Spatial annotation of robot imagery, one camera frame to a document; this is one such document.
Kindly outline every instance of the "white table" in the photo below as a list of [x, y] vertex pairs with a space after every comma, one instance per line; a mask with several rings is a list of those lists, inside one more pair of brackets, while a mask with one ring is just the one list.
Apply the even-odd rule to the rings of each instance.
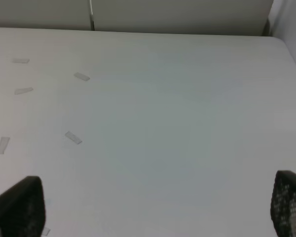
[[274, 38], [0, 29], [2, 136], [0, 193], [40, 176], [50, 237], [275, 237], [296, 66]]

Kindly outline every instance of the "white desk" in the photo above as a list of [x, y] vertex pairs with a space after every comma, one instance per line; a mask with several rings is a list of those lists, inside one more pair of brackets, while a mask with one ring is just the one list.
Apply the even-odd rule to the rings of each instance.
[[2, 136], [0, 193], [39, 175], [50, 237], [275, 237], [296, 66], [273, 38], [0, 29]]

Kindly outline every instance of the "table surface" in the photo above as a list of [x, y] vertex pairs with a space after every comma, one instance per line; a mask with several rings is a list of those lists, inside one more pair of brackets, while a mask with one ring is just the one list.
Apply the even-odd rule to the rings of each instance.
[[275, 38], [0, 28], [2, 136], [0, 193], [40, 176], [50, 237], [274, 237], [296, 65]]

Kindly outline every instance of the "tape piece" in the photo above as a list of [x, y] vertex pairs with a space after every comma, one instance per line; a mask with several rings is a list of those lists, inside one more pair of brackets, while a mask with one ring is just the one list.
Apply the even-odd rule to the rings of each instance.
[[32, 90], [34, 90], [33, 87], [22, 88], [22, 89], [15, 89], [14, 94], [15, 95], [20, 95], [20, 94], [24, 94], [24, 93], [30, 92]]
[[30, 60], [28, 58], [13, 58], [12, 63], [28, 63]]
[[68, 137], [70, 140], [74, 141], [77, 145], [82, 142], [80, 138], [78, 138], [76, 135], [74, 135], [70, 131], [66, 132], [65, 136]]
[[43, 232], [41, 234], [42, 234], [42, 236], [47, 236], [49, 232], [50, 232], [50, 229], [44, 227]]
[[6, 147], [8, 146], [9, 141], [10, 141], [9, 137], [1, 137], [1, 140], [0, 140], [0, 155], [4, 154], [4, 151], [5, 151]]
[[82, 73], [75, 73], [74, 76], [76, 78], [79, 78], [79, 79], [84, 80], [84, 81], [90, 80], [90, 77], [88, 77], [88, 76], [86, 76], [86, 75], [84, 75]]

